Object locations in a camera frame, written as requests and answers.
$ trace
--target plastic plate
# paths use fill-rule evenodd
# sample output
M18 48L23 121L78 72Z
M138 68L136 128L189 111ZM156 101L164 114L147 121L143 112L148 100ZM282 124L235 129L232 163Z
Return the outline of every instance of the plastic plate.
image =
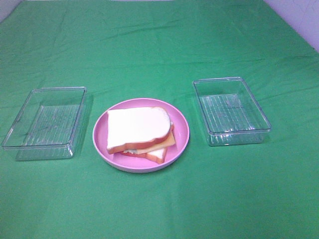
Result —
M129 157L120 153L108 154L107 134L108 134L108 110L127 109L133 107L153 107L161 106L169 114L174 123L174 137L176 144L168 147L165 162L157 164L145 158ZM136 98L120 102L107 109L96 121L93 128L93 143L98 153L104 160L113 167L132 173L148 173L160 170L171 165L182 154L189 140L189 126L183 114L171 104L152 98Z

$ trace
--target green fabric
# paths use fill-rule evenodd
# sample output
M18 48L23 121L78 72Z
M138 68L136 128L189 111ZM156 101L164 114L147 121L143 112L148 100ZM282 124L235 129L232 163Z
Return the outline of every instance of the green fabric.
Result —
M192 81L243 77L273 130L209 147ZM83 147L66 160L0 151L0 237L318 238L319 55L262 0L24 1L0 24L0 140L29 91L86 86ZM179 108L190 140L171 166L133 174L92 143L110 106Z

